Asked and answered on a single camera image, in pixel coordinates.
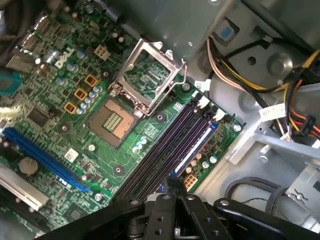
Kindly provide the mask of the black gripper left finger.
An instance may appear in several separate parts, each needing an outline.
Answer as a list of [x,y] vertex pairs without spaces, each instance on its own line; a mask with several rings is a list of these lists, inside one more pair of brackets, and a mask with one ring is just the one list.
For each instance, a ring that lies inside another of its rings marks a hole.
[[179,178],[148,201],[129,197],[40,236],[41,240],[172,240]]

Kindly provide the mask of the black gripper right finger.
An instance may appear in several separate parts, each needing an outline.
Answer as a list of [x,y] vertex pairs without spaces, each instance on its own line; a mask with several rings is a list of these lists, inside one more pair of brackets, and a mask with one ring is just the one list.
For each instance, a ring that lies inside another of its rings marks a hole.
[[319,233],[269,215],[244,203],[220,198],[213,205],[188,194],[182,177],[177,195],[201,240],[318,240]]

